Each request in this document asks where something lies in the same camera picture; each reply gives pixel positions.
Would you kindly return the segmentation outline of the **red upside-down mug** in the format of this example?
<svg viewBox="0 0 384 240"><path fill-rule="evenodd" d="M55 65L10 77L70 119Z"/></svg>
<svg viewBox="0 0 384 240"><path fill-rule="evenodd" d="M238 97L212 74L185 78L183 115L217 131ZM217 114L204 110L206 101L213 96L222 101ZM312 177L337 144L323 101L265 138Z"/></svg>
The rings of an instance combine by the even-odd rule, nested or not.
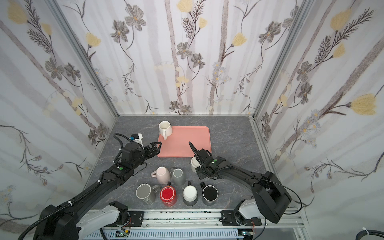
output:
<svg viewBox="0 0 384 240"><path fill-rule="evenodd" d="M166 207L172 207L178 200L176 189L171 182L161 189L160 198Z"/></svg>

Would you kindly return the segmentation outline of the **black mug white rim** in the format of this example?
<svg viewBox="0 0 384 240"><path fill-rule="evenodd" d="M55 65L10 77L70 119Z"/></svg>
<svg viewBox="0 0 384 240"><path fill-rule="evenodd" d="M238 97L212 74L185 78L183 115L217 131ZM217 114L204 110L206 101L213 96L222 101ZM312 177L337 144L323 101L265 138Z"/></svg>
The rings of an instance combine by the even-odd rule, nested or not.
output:
<svg viewBox="0 0 384 240"><path fill-rule="evenodd" d="M203 203L207 206L212 206L218 199L219 192L215 186L206 185L204 182L200 183L202 188Z"/></svg>

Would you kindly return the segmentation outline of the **pink upside-down mug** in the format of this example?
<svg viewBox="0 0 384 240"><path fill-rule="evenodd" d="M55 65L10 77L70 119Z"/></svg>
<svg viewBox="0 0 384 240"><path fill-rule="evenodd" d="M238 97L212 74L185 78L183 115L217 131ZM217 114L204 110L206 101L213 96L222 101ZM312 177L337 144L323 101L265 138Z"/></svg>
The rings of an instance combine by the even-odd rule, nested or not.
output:
<svg viewBox="0 0 384 240"><path fill-rule="evenodd" d="M165 167L159 167L151 173L151 177L156 178L160 184L166 185L171 181L171 172Z"/></svg>

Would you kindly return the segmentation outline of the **large grey upside-down mug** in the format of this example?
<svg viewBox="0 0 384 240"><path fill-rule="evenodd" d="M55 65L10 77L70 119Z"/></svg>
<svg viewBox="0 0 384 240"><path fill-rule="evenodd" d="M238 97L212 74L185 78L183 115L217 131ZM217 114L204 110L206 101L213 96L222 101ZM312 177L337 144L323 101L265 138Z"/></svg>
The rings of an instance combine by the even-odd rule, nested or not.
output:
<svg viewBox="0 0 384 240"><path fill-rule="evenodd" d="M149 184L141 184L136 189L136 196L147 205L155 202L157 192L161 189L159 185L150 186Z"/></svg>

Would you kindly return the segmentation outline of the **grey mug white base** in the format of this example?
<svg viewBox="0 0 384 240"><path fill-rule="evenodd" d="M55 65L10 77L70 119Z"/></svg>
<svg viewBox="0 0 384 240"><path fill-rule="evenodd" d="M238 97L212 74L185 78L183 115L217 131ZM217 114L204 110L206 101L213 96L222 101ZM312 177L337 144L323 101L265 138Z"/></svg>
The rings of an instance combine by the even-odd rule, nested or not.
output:
<svg viewBox="0 0 384 240"><path fill-rule="evenodd" d="M187 186L183 190L183 202L187 206L194 206L198 201L198 192L191 181L188 181Z"/></svg>

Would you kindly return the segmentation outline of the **small grey upside-down mug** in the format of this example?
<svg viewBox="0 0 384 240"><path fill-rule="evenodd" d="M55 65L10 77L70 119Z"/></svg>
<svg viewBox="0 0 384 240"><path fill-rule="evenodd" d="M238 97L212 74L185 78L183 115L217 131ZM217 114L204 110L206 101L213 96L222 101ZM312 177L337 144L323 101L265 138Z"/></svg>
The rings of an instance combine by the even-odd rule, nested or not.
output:
<svg viewBox="0 0 384 240"><path fill-rule="evenodd" d="M180 168L171 169L172 183L177 187L182 187L186 183L186 175Z"/></svg>

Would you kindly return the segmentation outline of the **cream ribbed mug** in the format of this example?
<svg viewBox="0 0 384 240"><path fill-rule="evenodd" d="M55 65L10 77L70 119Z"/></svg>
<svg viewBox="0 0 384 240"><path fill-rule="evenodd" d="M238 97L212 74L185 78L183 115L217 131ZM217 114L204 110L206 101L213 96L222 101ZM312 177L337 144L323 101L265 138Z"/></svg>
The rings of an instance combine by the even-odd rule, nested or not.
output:
<svg viewBox="0 0 384 240"><path fill-rule="evenodd" d="M168 121L160 122L159 123L159 132L160 132L160 136L162 136L163 139L166 140L173 133L171 123Z"/></svg>

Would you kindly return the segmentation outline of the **white mug red inside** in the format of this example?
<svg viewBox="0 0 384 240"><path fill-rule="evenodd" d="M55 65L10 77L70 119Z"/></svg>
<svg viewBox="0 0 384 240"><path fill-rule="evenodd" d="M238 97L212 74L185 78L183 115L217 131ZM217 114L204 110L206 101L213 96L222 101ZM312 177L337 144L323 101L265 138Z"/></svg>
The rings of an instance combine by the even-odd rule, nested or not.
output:
<svg viewBox="0 0 384 240"><path fill-rule="evenodd" d="M194 173L196 173L197 172L197 170L196 170L196 168L199 168L201 165L200 165L200 163L198 162L198 160L195 158L195 157L193 157L192 159L191 159L191 168L192 168L192 171L194 172Z"/></svg>

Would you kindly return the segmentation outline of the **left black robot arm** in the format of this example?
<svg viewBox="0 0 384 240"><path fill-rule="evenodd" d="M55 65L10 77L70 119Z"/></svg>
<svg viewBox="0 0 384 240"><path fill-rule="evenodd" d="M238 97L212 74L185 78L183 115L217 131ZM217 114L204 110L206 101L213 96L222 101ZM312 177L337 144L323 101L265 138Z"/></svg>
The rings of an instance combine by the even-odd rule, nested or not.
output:
<svg viewBox="0 0 384 240"><path fill-rule="evenodd" d="M132 177L139 165L157 156L161 146L161 142L152 142L146 147L136 142L121 145L113 165L103 171L96 182L59 206L46 207L39 220L25 229L18 239L23 240L35 229L34 240L78 240L81 230L77 224L82 217L102 198Z"/></svg>

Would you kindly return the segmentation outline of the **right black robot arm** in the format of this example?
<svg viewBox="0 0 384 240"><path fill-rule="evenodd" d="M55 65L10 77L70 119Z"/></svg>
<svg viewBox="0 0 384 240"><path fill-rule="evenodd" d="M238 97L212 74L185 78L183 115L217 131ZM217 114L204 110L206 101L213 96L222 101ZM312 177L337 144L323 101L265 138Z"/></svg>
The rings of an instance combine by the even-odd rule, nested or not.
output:
<svg viewBox="0 0 384 240"><path fill-rule="evenodd" d="M196 168L199 179L226 179L252 192L257 208L268 221L277 224L292 201L292 197L275 174L252 172L235 166L222 157L214 158L204 149L193 150L200 166Z"/></svg>

